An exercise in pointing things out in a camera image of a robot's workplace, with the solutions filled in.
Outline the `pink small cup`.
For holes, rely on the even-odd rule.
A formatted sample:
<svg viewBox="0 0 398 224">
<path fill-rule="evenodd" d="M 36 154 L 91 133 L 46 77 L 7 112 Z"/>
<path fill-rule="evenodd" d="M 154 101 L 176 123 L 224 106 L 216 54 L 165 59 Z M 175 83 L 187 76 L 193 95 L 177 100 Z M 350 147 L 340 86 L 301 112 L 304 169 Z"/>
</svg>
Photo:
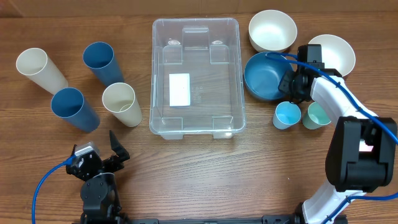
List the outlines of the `pink small cup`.
<svg viewBox="0 0 398 224">
<path fill-rule="evenodd" d="M 362 139 L 359 142 L 359 151 L 360 152 L 371 152 L 374 146 L 367 145 L 366 142 Z"/>
</svg>

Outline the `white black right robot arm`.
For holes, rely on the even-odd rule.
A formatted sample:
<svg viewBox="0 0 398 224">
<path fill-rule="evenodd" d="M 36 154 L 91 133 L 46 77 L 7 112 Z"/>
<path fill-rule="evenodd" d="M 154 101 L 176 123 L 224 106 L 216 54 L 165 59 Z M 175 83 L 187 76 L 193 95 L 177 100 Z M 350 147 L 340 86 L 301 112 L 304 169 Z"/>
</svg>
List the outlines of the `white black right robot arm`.
<svg viewBox="0 0 398 224">
<path fill-rule="evenodd" d="M 388 201 L 397 194 L 372 196 L 387 186 L 394 171 L 397 123 L 368 110 L 348 90 L 335 69 L 296 62 L 280 90 L 299 101 L 313 100 L 335 125 L 325 161 L 327 180 L 297 209 L 301 223 L 336 223 L 354 200 Z"/>
</svg>

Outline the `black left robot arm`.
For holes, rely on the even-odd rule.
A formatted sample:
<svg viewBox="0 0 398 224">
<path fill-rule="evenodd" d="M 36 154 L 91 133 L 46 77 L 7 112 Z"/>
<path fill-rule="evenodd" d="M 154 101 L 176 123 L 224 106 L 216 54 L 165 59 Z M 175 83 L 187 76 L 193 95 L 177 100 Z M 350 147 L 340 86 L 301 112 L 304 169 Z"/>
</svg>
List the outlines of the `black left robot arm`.
<svg viewBox="0 0 398 224">
<path fill-rule="evenodd" d="M 111 157 L 102 160 L 99 149 L 93 142 L 75 145 L 71 161 L 67 162 L 67 174 L 84 181 L 80 197 L 83 213 L 80 223 L 129 223 L 123 213 L 114 173 L 123 169 L 123 162 L 130 159 L 128 151 L 118 141 L 113 131 L 109 132 Z"/>
</svg>

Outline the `dark blue bowl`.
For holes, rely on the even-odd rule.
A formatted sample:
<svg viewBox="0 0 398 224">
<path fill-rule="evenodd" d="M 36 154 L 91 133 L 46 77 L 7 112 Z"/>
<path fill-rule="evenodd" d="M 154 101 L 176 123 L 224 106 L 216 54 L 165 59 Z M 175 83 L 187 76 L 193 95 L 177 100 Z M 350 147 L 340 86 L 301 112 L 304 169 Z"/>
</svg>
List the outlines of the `dark blue bowl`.
<svg viewBox="0 0 398 224">
<path fill-rule="evenodd" d="M 261 52 L 252 56 L 244 69 L 244 82 L 253 97 L 274 101 L 285 97 L 278 87 L 285 72 L 292 71 L 291 64 L 279 54 Z"/>
</svg>

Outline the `cream bowl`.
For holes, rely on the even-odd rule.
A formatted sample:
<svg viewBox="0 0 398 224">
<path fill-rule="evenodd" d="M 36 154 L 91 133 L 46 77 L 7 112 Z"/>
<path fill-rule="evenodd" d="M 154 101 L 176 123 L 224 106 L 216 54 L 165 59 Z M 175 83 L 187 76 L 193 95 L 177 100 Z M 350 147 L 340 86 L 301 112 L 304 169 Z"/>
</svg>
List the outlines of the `cream bowl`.
<svg viewBox="0 0 398 224">
<path fill-rule="evenodd" d="M 350 44 L 331 34 L 314 37 L 309 44 L 320 44 L 322 47 L 322 62 L 325 68 L 335 68 L 343 76 L 352 72 L 356 64 L 356 56 Z"/>
<path fill-rule="evenodd" d="M 297 34 L 294 20 L 278 10 L 258 12 L 249 23 L 249 40 L 258 52 L 283 52 L 295 42 Z"/>
</svg>

